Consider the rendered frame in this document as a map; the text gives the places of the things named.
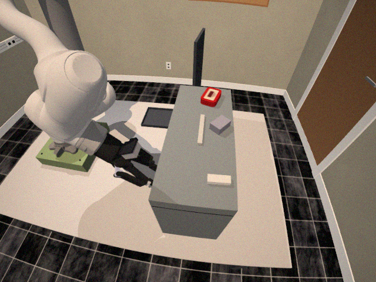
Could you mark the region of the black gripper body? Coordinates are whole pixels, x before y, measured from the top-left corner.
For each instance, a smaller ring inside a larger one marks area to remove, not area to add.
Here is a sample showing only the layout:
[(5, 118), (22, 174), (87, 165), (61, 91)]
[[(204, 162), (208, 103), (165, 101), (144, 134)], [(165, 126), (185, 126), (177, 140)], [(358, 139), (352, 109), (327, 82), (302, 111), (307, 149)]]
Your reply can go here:
[(104, 142), (94, 155), (110, 163), (114, 168), (115, 166), (119, 168), (127, 167), (128, 165), (121, 160), (121, 156), (118, 154), (123, 144), (119, 139), (107, 133)]

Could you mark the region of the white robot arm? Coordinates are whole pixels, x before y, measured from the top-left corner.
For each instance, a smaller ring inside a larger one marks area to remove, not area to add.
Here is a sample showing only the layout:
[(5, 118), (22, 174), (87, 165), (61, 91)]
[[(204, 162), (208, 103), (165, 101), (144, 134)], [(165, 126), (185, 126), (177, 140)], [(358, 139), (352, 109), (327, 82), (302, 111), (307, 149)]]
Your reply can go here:
[(25, 114), (53, 140), (49, 149), (57, 157), (78, 149), (91, 156), (108, 132), (93, 118), (114, 104), (115, 90), (102, 62), (85, 52), (68, 0), (38, 1), (49, 28), (19, 12), (14, 0), (0, 0), (0, 25), (29, 43), (38, 58), (33, 73), (39, 89), (26, 101)]

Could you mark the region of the black flat panel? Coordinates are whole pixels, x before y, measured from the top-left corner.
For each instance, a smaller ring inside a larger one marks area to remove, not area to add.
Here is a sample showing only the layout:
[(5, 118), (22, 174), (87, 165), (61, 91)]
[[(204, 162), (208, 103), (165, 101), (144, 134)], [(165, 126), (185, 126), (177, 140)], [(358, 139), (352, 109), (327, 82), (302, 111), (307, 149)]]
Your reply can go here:
[(200, 31), (200, 33), (194, 41), (192, 86), (200, 86), (200, 82), (202, 82), (204, 34), (205, 28), (202, 28), (202, 30)]

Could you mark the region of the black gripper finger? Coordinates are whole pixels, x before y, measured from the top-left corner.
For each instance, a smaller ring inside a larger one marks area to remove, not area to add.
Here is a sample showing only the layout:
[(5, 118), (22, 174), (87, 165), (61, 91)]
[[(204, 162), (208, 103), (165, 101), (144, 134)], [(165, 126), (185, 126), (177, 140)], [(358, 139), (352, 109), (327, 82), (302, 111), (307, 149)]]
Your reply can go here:
[[(150, 169), (156, 171), (157, 165), (156, 162), (153, 160), (153, 156), (150, 155), (148, 152), (140, 148), (139, 156), (137, 158), (132, 158), (131, 160), (134, 162), (138, 162), (145, 166), (149, 166)], [(147, 157), (146, 157), (147, 156)]]
[(124, 167), (124, 169), (129, 171), (135, 177), (126, 172), (123, 172), (123, 170), (120, 170), (119, 167), (116, 167), (116, 166), (115, 166), (115, 174), (113, 174), (114, 177), (124, 179), (139, 187), (153, 184), (153, 179), (145, 176), (141, 171), (139, 171), (137, 168), (134, 167), (133, 163), (131, 163), (129, 160), (125, 159), (124, 157), (121, 157), (121, 160), (128, 165), (128, 167)]

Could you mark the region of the grey tool chest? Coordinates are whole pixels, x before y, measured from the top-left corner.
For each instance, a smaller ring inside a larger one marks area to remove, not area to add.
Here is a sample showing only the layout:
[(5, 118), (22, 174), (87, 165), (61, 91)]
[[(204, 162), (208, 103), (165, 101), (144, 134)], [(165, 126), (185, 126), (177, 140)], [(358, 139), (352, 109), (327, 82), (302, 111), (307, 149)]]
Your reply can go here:
[[(148, 201), (163, 233), (216, 240), (238, 212), (236, 148), (231, 90), (210, 107), (206, 89), (180, 85)], [(231, 124), (218, 135), (209, 127), (220, 115)], [(207, 184), (207, 174), (231, 185)]]

